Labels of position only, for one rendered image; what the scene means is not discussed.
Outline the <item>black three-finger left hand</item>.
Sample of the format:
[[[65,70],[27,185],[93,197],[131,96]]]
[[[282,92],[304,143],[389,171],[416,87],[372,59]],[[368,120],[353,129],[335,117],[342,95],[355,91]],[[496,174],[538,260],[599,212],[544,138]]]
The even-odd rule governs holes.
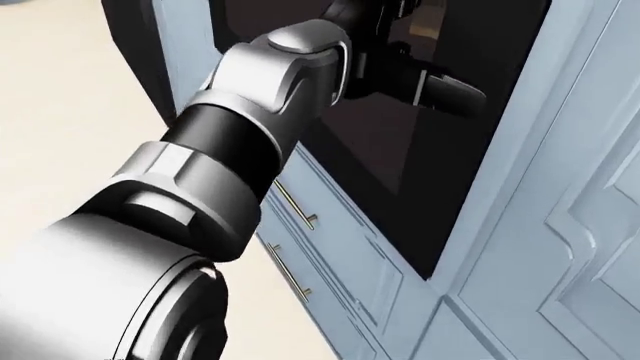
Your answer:
[[[389,41],[395,21],[413,15],[422,0],[333,0],[321,15],[344,29],[353,59],[345,97],[380,93],[404,104],[474,118],[486,95],[452,71],[410,55],[411,45]]]

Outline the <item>black built-in oven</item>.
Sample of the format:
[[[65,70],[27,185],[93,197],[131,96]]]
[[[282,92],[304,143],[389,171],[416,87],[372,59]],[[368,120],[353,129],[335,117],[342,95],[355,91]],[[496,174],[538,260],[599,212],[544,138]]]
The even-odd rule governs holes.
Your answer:
[[[333,0],[209,0],[226,50],[321,18]],[[302,139],[340,188],[422,278],[451,233],[551,0],[422,0],[389,41],[452,71],[486,95],[482,113],[454,116],[374,93],[344,98]]]

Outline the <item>light blue panelled cabinet door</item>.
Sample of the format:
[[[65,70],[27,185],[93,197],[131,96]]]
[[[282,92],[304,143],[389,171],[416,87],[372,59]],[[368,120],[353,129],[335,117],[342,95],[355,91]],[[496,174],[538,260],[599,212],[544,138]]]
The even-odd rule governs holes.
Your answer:
[[[419,360],[640,360],[640,0],[554,0]]]

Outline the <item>black oven door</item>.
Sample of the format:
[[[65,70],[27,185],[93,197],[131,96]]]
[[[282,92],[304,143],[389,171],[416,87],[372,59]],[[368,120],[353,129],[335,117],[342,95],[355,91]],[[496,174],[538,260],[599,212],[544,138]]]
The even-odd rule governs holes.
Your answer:
[[[153,0],[101,0],[111,38],[169,125],[176,107],[166,68]]]

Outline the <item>light blue drawer front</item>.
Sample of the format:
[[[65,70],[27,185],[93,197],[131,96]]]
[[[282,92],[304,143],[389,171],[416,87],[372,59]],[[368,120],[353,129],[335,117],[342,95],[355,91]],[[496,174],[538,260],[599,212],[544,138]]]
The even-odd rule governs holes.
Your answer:
[[[272,185],[268,200],[282,212],[294,238],[360,317],[383,326],[403,275],[379,248],[371,227],[302,147],[294,149],[277,179],[307,215],[317,215],[311,231]]]
[[[280,245],[278,252],[300,286],[312,290],[308,295],[308,303],[300,301],[339,359],[382,360],[380,350],[374,347],[368,336],[356,325],[335,292],[296,242],[292,231],[287,229],[269,206],[262,208],[262,218],[256,234],[266,251],[267,243]]]

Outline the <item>light blue cabinet frame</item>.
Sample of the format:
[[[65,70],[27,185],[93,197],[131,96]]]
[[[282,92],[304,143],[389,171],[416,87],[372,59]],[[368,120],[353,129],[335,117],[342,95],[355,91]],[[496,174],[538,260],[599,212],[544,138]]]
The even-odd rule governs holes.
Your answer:
[[[330,347],[234,360],[640,360],[640,0],[364,0],[399,65],[295,149],[258,239]]]

